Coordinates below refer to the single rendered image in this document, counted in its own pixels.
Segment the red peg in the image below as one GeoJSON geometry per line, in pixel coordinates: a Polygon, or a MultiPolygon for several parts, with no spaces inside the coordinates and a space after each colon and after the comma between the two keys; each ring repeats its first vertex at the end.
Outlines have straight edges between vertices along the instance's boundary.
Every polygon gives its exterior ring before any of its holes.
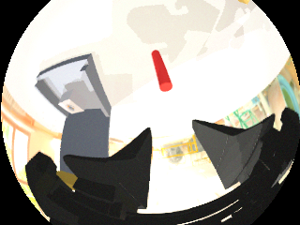
{"type": "Polygon", "coordinates": [[[169,78],[168,70],[166,70],[160,52],[158,52],[158,50],[153,50],[153,52],[151,52],[151,57],[153,57],[155,71],[157,72],[158,86],[160,86],[160,90],[172,90],[172,80],[170,80],[169,78]]]}

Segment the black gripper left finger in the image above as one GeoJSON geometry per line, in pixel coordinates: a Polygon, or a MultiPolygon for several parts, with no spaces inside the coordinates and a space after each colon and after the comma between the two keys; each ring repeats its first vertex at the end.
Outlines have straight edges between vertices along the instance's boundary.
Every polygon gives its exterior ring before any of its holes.
{"type": "Polygon", "coordinates": [[[119,188],[138,209],[147,209],[150,187],[153,135],[146,127],[138,138],[116,151],[111,157],[78,157],[64,155],[63,160],[72,173],[85,180],[119,188]]]}

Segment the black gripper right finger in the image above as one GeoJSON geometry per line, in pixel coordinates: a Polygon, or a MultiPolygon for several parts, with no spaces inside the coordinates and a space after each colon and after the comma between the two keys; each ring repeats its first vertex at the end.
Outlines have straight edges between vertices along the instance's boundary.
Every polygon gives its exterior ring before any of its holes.
{"type": "Polygon", "coordinates": [[[270,113],[265,120],[252,125],[251,128],[226,127],[194,119],[192,130],[217,170],[222,185],[228,190],[239,183],[237,177],[250,162],[260,139],[274,124],[275,114],[270,113]]]}

